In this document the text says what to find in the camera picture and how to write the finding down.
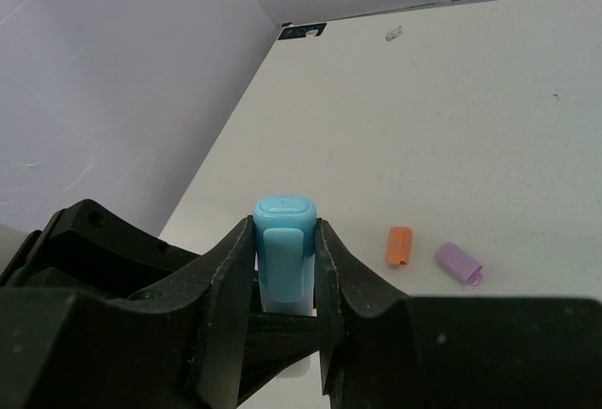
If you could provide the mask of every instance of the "blue marker cap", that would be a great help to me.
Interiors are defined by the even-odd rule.
[[[265,197],[255,205],[260,282],[274,301],[300,301],[313,287],[316,219],[316,206],[306,197]]]

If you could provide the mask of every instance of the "purple plastic object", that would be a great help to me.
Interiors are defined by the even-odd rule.
[[[483,279],[483,266],[454,243],[445,243],[435,252],[436,261],[450,275],[473,287]]]

